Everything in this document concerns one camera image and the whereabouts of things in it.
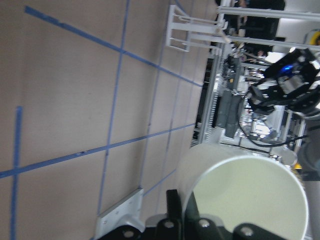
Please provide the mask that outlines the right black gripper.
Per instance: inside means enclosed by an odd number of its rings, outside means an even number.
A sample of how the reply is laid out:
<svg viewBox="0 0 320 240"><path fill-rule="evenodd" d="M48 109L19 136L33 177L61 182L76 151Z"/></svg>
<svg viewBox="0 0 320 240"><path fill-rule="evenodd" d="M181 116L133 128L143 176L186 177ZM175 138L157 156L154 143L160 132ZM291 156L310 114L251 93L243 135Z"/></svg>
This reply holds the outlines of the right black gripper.
<svg viewBox="0 0 320 240"><path fill-rule="evenodd" d="M250 97L248 103L256 114L269 115L275 110L275 106L287 106L291 111L301 117L320 116L320 77L315 78L311 89L293 99L282 99L282 90L273 85L266 89L258 86L249 87Z"/></svg>

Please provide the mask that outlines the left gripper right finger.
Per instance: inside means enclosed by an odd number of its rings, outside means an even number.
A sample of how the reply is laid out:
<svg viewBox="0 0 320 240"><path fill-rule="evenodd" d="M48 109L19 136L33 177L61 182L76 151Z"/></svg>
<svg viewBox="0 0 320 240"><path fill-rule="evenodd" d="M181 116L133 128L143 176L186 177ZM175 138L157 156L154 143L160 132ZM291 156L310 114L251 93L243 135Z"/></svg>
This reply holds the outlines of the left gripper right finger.
<svg viewBox="0 0 320 240"><path fill-rule="evenodd" d="M184 201L187 240L302 240L304 196L267 192L224 192L197 195Z"/></svg>

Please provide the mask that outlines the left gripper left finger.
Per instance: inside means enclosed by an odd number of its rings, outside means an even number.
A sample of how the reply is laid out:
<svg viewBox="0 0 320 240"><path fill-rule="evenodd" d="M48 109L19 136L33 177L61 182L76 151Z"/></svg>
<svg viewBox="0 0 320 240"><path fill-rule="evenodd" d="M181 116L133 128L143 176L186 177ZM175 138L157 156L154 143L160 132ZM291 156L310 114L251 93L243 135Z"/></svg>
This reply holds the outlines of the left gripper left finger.
<svg viewBox="0 0 320 240"><path fill-rule="evenodd" d="M166 191L166 217L160 220L155 228L155 240L181 240L182 204L176 189Z"/></svg>

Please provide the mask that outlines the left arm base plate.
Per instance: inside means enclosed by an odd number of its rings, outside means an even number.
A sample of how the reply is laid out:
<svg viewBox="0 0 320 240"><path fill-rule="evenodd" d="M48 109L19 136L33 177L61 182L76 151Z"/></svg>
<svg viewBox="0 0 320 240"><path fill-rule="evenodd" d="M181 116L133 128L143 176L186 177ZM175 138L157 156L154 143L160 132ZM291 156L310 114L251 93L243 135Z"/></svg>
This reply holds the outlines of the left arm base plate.
<svg viewBox="0 0 320 240"><path fill-rule="evenodd" d="M120 226L129 225L140 232L145 224L140 220L144 189L137 188L97 217L94 240L98 240Z"/></svg>

